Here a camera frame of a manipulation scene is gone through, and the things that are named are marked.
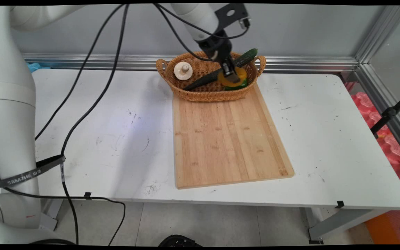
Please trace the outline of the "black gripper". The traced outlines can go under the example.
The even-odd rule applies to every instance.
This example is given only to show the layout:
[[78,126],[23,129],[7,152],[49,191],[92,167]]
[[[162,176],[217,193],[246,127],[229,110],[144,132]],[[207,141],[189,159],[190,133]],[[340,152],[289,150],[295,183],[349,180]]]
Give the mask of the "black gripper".
[[206,56],[199,57],[199,60],[219,63],[224,77],[227,77],[231,84],[241,81],[241,68],[233,66],[232,44],[225,30],[216,30],[213,35],[199,32],[199,47]]

